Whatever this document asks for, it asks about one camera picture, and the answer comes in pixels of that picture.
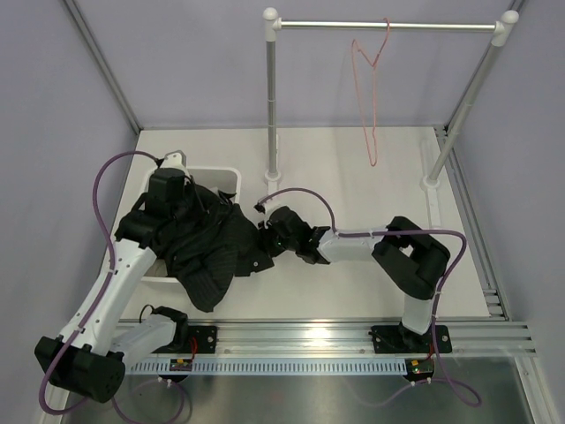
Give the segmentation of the black pinstriped shirt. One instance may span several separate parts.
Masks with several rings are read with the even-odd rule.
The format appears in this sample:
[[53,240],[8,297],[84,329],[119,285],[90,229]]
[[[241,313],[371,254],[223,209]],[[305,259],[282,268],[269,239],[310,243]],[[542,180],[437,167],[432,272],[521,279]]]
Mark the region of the black pinstriped shirt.
[[186,187],[192,209],[162,252],[175,278],[201,312],[211,313],[232,280],[274,267],[259,229],[229,196],[195,183]]

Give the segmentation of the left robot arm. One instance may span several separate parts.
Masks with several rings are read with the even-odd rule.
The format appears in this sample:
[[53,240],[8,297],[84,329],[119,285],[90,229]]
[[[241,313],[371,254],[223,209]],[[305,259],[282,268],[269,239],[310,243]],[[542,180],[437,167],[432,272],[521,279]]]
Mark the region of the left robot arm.
[[111,400],[127,369],[152,352],[180,352],[189,344],[186,314],[158,307],[145,321],[116,337],[115,329],[140,279],[177,231],[188,204],[184,171],[158,168],[148,189],[120,221],[109,242],[109,266],[102,270],[77,313],[55,338],[34,349],[44,372],[39,400],[56,414],[45,395],[49,385],[99,403]]

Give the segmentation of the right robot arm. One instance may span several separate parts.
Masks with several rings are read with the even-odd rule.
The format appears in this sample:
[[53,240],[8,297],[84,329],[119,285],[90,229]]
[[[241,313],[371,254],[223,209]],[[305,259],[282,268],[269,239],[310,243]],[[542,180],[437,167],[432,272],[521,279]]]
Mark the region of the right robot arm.
[[343,261],[375,261],[404,294],[402,319],[395,334],[373,333],[392,352],[435,352],[433,295],[450,260],[449,250],[404,216],[383,231],[339,233],[328,226],[310,226],[288,207],[273,211],[259,224],[268,254],[286,251],[311,265]]

